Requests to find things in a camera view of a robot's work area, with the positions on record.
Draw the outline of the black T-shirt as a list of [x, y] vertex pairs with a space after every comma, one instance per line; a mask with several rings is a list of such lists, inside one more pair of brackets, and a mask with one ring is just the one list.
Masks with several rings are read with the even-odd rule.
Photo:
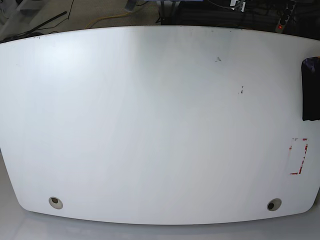
[[320, 57], [306, 58], [301, 64], [302, 120], [320, 120]]

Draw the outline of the power strip with red light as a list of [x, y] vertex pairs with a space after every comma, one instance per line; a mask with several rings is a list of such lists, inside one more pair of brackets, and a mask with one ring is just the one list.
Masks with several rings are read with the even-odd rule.
[[292, 15], [292, 12], [295, 9], [295, 6], [296, 6], [296, 2], [294, 0], [287, 1], [286, 7], [281, 14], [280, 20], [278, 21], [278, 24], [275, 27], [276, 33], [281, 34], [284, 31], [291, 15]]

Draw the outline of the red tape rectangle marking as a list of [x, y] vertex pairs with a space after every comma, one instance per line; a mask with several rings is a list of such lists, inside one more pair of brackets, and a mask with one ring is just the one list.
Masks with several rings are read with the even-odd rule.
[[289, 175], [300, 175], [306, 160], [308, 150], [307, 138], [293, 138], [289, 148], [288, 173]]

